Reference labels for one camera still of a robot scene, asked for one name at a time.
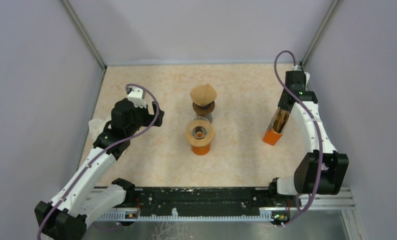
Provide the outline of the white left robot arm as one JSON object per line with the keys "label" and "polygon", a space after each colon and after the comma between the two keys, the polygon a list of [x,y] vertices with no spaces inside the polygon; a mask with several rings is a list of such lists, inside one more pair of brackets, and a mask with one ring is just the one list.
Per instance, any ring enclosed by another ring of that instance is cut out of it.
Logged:
{"label": "white left robot arm", "polygon": [[40,201],[35,209],[38,223],[36,238],[46,235],[54,240],[80,240],[87,229],[111,208],[138,206],[135,185],[118,178],[102,193],[88,199],[102,175],[128,149],[131,140],[151,127],[163,124],[165,112],[159,102],[152,102],[153,114],[143,98],[127,97],[118,101],[111,120],[93,143],[85,162],[69,182],[50,201]]}

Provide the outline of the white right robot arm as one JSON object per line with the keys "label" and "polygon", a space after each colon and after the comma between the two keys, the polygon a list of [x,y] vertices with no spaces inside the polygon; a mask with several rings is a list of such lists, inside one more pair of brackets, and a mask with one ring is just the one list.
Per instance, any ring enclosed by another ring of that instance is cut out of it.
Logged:
{"label": "white right robot arm", "polygon": [[294,174],[276,179],[276,187],[268,192],[268,200],[274,206],[281,206],[288,195],[312,194],[314,187],[319,195],[338,194],[349,165],[348,156],[338,152],[325,131],[316,94],[307,90],[308,76],[301,70],[285,73],[286,88],[264,137],[266,143],[274,146],[288,120],[294,119],[306,151]]}

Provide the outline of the coffee filter box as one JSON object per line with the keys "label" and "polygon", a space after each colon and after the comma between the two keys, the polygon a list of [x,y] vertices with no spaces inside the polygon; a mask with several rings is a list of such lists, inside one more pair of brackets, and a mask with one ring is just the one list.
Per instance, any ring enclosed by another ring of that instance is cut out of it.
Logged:
{"label": "coffee filter box", "polygon": [[263,141],[274,146],[283,136],[284,128],[289,120],[290,112],[278,108],[263,136]]}

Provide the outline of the brown paper coffee filter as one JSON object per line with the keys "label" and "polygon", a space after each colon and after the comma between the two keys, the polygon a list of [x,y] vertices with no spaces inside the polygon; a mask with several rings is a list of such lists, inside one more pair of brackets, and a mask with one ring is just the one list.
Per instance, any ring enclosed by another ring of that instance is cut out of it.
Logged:
{"label": "brown paper coffee filter", "polygon": [[203,84],[193,88],[190,97],[196,105],[205,107],[217,98],[217,92],[210,84]]}

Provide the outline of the orange glass flask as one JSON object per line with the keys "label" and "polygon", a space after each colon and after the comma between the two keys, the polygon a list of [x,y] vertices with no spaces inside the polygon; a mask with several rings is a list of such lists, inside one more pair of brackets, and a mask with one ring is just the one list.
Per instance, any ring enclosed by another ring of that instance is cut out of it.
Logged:
{"label": "orange glass flask", "polygon": [[189,144],[194,154],[203,156],[206,155],[211,149],[211,142],[214,138],[214,130],[210,128],[210,133],[202,139],[195,139],[192,136],[189,137]]}

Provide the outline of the clear glass dripper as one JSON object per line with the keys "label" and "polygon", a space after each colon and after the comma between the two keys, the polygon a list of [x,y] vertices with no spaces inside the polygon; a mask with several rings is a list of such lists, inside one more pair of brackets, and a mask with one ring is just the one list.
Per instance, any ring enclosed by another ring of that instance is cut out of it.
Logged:
{"label": "clear glass dripper", "polygon": [[211,123],[206,117],[197,116],[189,121],[186,132],[194,139],[200,140],[211,132],[210,126]]}

